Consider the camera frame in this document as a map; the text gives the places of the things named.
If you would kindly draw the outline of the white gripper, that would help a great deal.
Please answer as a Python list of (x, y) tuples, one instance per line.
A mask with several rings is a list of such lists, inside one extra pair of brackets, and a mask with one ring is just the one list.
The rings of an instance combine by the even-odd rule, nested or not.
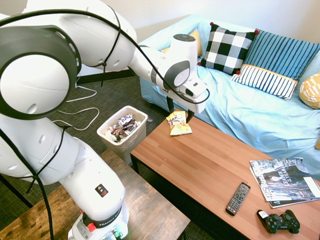
[(186, 89), (183, 91), (166, 90), (166, 101), (170, 113), (174, 112), (174, 101), (188, 109), (186, 123), (188, 124), (195, 114), (204, 111), (206, 101), (208, 99), (208, 89), (201, 93), (198, 97), (191, 96), (191, 91)]

